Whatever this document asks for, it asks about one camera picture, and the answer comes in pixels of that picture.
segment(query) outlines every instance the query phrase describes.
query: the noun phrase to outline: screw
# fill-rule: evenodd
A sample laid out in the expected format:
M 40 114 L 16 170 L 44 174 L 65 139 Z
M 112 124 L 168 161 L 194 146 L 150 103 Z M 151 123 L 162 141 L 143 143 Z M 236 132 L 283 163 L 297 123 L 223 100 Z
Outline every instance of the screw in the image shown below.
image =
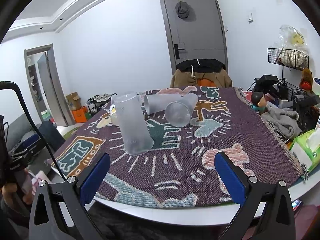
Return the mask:
M 283 180 L 279 181 L 279 184 L 280 184 L 280 186 L 282 186 L 282 187 L 285 187 L 285 185 L 286 185 L 286 183 L 285 183 Z
M 40 187 L 44 186 L 45 184 L 46 184 L 46 181 L 45 181 L 45 180 L 41 180 L 41 181 L 39 182 L 39 186 L 40 186 Z
M 67 181 L 69 182 L 69 183 L 72 183 L 72 182 L 74 182 L 76 180 L 76 177 L 75 176 L 71 176 L 71 177 L 69 177 L 68 179 L 67 179 Z
M 249 180 L 252 182 L 252 183 L 257 183 L 258 182 L 258 179 L 255 177 L 255 176 L 251 176 L 249 178 Z

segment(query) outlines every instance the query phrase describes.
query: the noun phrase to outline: wire basket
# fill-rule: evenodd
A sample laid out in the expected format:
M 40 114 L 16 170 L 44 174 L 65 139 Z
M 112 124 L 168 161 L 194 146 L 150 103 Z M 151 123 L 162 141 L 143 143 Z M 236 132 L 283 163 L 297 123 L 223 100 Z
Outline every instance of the wire basket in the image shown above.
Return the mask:
M 279 83 L 277 84 L 277 91 L 279 92 L 280 98 L 282 100 L 288 101 L 292 101 L 292 98 L 296 95 L 307 95 L 304 90 L 288 83 L 285 78 L 283 78 L 282 80 L 279 79 Z
M 296 49 L 268 48 L 268 62 L 298 70 L 309 68 L 309 56 Z

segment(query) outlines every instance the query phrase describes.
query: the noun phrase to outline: black door handle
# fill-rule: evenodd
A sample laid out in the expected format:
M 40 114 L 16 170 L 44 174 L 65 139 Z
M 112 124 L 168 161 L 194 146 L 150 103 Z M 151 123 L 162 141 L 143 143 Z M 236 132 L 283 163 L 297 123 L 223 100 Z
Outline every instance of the black door handle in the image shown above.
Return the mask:
M 176 59 L 180 59 L 179 50 L 184 50 L 184 49 L 179 49 L 178 44 L 174 44 L 173 47 L 174 47 L 174 53 L 176 55 Z

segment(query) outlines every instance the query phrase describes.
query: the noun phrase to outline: blue gripper pad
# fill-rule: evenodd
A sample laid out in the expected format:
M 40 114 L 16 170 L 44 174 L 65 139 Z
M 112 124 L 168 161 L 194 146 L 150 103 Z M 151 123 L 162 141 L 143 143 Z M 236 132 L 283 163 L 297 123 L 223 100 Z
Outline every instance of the blue gripper pad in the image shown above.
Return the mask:
M 223 184 L 226 186 L 233 202 L 242 206 L 246 200 L 245 186 L 220 153 L 217 153 L 214 158 L 214 167 L 222 179 Z
M 110 168 L 110 157 L 104 154 L 97 162 L 95 167 L 91 170 L 86 180 L 79 189 L 79 201 L 81 205 L 91 203 L 104 177 Z

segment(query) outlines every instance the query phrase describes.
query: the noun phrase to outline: patterned blanket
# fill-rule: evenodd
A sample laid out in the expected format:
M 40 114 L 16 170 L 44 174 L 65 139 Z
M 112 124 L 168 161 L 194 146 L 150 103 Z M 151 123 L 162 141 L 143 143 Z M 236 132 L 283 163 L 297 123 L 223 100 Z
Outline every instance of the patterned blanket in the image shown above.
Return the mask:
M 106 152 L 111 167 L 97 196 L 150 208 L 210 206 L 231 201 L 215 171 L 214 157 L 224 151 L 234 164 L 260 181 L 294 183 L 302 174 L 298 161 L 272 129 L 246 103 L 240 89 L 186 87 L 147 94 L 191 92 L 198 103 L 190 125 L 172 127 L 164 111 L 148 116 L 154 146 L 130 156 L 119 127 L 110 122 L 109 106 L 85 123 L 55 154 L 66 176 L 77 176 Z

